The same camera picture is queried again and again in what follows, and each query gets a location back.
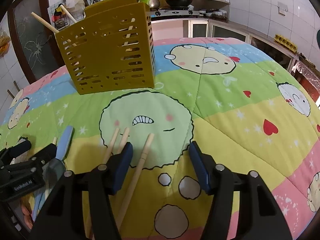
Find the blue gripper pad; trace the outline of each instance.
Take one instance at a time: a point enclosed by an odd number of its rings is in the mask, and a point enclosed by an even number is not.
[[[113,194],[116,194],[116,192],[121,189],[122,184],[124,182],[124,178],[129,169],[129,166],[133,157],[132,144],[130,142],[127,142],[122,152],[118,154],[118,156],[119,156],[118,164],[116,169],[113,172],[113,176],[114,176],[114,183],[112,187]]]
[[[202,159],[200,156],[202,153],[198,152],[197,149],[199,149],[199,147],[195,142],[190,143],[189,155],[190,155],[193,168],[196,172],[201,189],[208,194],[211,190],[210,175],[207,169],[205,168],[204,163],[202,162]]]

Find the black wok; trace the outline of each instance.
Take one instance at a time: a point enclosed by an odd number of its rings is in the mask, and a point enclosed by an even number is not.
[[[178,7],[178,6],[184,6],[187,7],[192,3],[192,0],[165,0],[169,6],[172,7]]]

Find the brown door frame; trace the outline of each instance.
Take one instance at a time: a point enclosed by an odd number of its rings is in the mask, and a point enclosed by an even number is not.
[[[16,25],[15,25],[15,20],[14,20],[14,8],[23,0],[15,0],[9,7],[8,9],[8,25],[9,25],[9,31],[10,31],[10,36],[11,36],[11,40],[12,40],[12,45],[13,45],[13,49],[14,52],[16,53],[17,59],[19,61],[19,64],[21,66],[21,69],[23,71],[23,73],[25,74],[28,82],[30,84],[36,82],[36,77],[33,74],[29,63],[23,53],[23,49],[20,43],[20,39],[17,33],[17,29],[16,29]],[[49,0],[39,0],[39,5],[40,5],[40,12],[41,12],[41,17],[50,23],[50,18],[49,18],[49,14],[47,11],[47,8],[49,7]],[[63,66],[64,65],[64,61],[62,59],[60,50],[58,48],[58,45],[56,43],[56,39],[54,34],[47,28],[45,29],[45,33],[47,35],[47,37],[49,38],[51,36],[51,38],[48,41],[48,44],[52,50],[52,53],[58,63],[59,66]]]

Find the plastic basket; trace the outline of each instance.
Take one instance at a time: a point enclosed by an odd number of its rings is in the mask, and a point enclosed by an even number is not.
[[[79,94],[153,88],[155,56],[150,8],[137,0],[105,0],[56,34]]]

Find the cartoon teeth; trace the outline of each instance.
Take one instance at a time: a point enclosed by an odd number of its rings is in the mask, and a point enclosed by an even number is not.
[[[144,115],[138,115],[133,119],[132,125],[136,125],[138,123],[154,123],[150,117],[144,116]]]

